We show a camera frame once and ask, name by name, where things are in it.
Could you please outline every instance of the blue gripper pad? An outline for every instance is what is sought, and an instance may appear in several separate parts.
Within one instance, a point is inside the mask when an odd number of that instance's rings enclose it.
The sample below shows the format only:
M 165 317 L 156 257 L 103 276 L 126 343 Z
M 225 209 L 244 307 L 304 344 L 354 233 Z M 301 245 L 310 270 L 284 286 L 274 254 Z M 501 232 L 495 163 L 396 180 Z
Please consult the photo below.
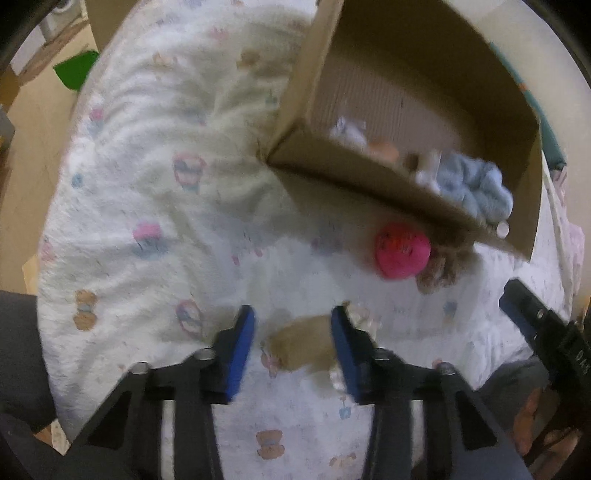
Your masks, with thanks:
M 335 343 L 336 356 L 345 377 L 347 392 L 359 403 L 361 401 L 361 391 L 359 389 L 356 359 L 353 354 L 354 346 L 351 344 L 352 336 L 356 330 L 351 325 L 343 306 L 333 309 L 330 317 L 330 328 Z
M 255 311 L 249 305 L 243 305 L 238 312 L 236 318 L 236 324 L 232 330 L 227 330 L 231 335 L 230 338 L 222 337 L 220 340 L 229 342 L 229 345 L 225 347 L 229 348 L 228 356 L 226 361 L 226 382 L 225 382 L 225 394 L 227 401 L 230 402 L 236 396 L 240 390 L 240 382 L 244 374 L 244 368 L 246 367 L 246 360 L 248 359 L 248 352 L 251 350 L 252 340 L 255 334 L 256 316 Z M 214 344 L 214 348 L 217 351 L 218 341 Z

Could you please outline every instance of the green object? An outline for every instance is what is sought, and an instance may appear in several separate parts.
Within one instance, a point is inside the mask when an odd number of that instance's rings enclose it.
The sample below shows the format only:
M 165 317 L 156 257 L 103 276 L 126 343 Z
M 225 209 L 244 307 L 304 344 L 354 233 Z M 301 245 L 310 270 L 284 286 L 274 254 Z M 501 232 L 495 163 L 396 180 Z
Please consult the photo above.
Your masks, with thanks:
M 66 87 L 79 92 L 98 58 L 96 50 L 89 50 L 58 63 L 53 69 Z

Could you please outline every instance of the black clamp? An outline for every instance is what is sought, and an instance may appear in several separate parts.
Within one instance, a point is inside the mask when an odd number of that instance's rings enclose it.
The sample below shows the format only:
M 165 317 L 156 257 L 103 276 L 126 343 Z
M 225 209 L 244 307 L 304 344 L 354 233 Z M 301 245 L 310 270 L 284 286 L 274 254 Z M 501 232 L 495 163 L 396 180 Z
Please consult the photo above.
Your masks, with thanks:
M 422 400 L 428 480 L 531 480 L 492 414 L 453 365 L 405 364 L 356 330 L 344 307 L 332 312 L 332 335 L 348 393 L 375 404 L 363 480 L 410 480 L 411 401 Z
M 548 309 L 516 278 L 505 285 L 499 307 L 539 357 L 550 374 L 552 389 L 560 394 L 560 404 L 534 440 L 524 458 L 525 464 L 532 465 L 544 453 L 549 432 L 577 428 L 583 437 L 555 478 L 587 478 L 591 447 L 591 348 L 583 332 L 575 322 L 567 323 Z
M 175 400 L 174 477 L 221 480 L 212 404 L 238 392 L 255 331 L 255 314 L 243 306 L 233 328 L 211 348 L 178 365 L 131 367 L 72 443 L 55 480 L 157 480 L 160 474 L 162 402 Z

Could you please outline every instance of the cardboard flap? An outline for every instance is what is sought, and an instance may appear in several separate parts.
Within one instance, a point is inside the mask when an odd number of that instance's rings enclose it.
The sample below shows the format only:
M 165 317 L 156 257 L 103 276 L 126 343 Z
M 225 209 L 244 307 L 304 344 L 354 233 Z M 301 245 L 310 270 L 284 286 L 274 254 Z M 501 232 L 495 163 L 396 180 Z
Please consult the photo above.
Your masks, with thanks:
M 296 155 L 300 161 L 290 160 Z M 333 168 L 333 159 L 339 159 Z M 417 186 L 398 168 L 377 162 L 357 151 L 350 150 L 326 138 L 319 138 L 305 128 L 293 130 L 274 153 L 274 165 L 329 179 L 342 186 L 355 186 L 357 191 L 387 203 L 402 207 L 413 215 L 419 214 L 432 225 L 456 226 L 467 232 L 476 232 L 481 223 L 461 207 Z
M 543 182 L 542 142 L 538 132 L 530 152 L 530 161 L 513 191 L 514 207 L 509 217 L 506 241 L 528 261 L 534 251 L 535 236 L 540 220 Z
M 281 141 L 294 123 L 310 117 L 316 84 L 339 22 L 343 2 L 323 0 L 318 6 L 314 23 L 301 45 L 289 85 L 281 97 L 281 109 L 271 142 L 273 145 Z

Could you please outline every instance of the plush toy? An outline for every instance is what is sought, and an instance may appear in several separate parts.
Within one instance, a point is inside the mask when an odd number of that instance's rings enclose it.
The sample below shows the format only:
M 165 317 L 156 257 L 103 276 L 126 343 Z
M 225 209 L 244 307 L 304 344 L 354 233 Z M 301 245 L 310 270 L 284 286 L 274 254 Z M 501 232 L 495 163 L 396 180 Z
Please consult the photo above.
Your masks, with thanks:
M 427 235 L 404 223 L 389 223 L 375 238 L 375 259 L 385 278 L 402 280 L 418 274 L 430 253 Z

